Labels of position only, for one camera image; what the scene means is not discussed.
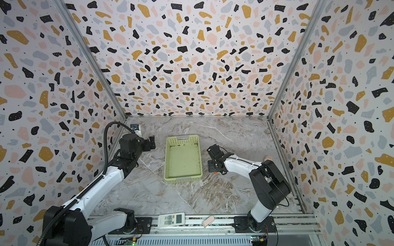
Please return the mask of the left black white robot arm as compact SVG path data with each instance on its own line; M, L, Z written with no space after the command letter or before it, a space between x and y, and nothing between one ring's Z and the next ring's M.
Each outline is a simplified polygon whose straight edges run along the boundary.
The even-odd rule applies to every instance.
M103 174L64 205L52 206L45 212L39 246L87 246L118 229L138 230L134 211L130 209L117 208L89 220L97 204L138 166L141 154L156 148L153 136L143 139L135 133L125 134L119 144L120 149Z

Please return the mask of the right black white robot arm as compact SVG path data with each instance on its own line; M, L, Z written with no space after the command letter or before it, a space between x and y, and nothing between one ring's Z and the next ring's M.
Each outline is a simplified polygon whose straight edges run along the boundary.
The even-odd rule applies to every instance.
M211 158L208 161L208 172L219 172L222 175L236 173L251 181L258 201L248 212L246 224L253 231L262 230L263 223L271 212L283 200L287 200L291 193L286 178L269 158L263 162L253 162L226 152L219 145L210 146L207 152Z

